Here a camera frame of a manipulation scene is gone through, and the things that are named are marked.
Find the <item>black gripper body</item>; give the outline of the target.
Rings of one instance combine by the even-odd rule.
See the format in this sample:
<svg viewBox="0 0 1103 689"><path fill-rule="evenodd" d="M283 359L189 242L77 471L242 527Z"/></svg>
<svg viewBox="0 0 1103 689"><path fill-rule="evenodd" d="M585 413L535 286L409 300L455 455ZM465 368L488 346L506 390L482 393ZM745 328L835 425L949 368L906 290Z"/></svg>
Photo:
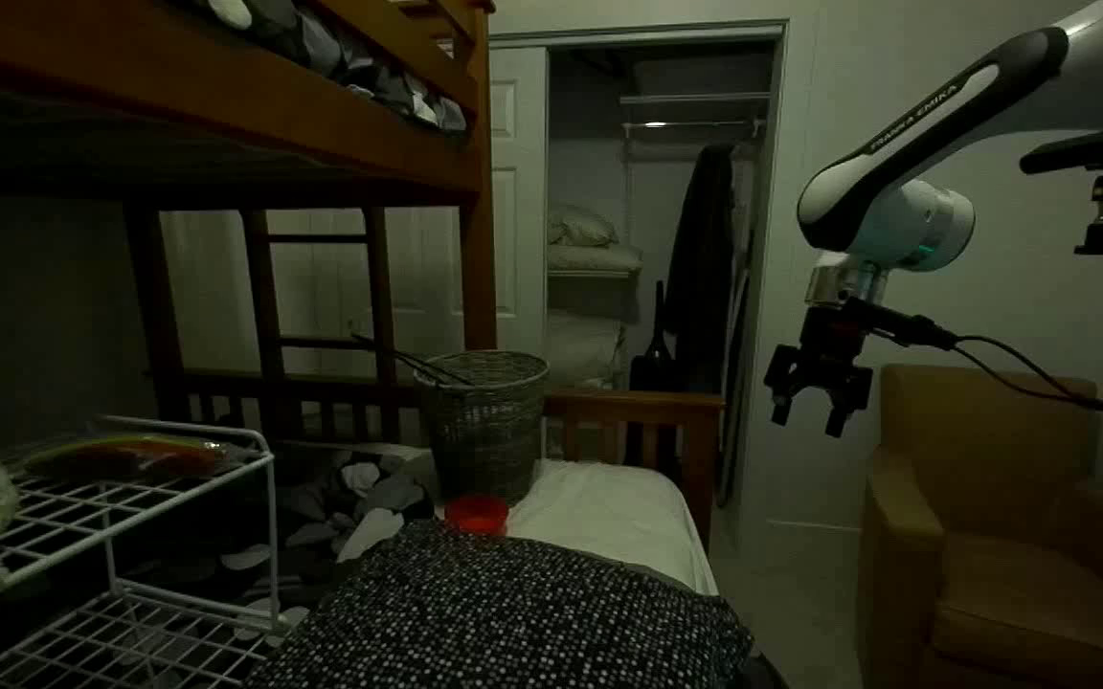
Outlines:
<svg viewBox="0 0 1103 689"><path fill-rule="evenodd" d="M847 386L870 386L872 373L858 368L858 353L877 326L877 309L862 300L811 308L802 336L773 348L773 377L789 381L794 393L815 386L826 400Z"/></svg>

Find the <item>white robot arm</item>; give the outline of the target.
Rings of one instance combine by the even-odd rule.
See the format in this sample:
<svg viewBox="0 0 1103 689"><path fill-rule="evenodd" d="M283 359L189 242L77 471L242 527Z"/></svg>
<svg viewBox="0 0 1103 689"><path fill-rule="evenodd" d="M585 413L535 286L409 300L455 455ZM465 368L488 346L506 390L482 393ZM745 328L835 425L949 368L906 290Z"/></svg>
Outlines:
<svg viewBox="0 0 1103 689"><path fill-rule="evenodd" d="M898 267L946 267L974 239L976 208L922 173L974 141L1018 129L1061 129L1061 141L1018 159L1024 173L1103 177L1103 0L1004 40L806 183L796 225L821 262L802 341L777 346L765 368L777 425L789 422L794 400L815 386L833 401L823 433L838 437L870 401L872 373L858 368L867 336L962 346L922 313L880 308L880 286Z"/></svg>

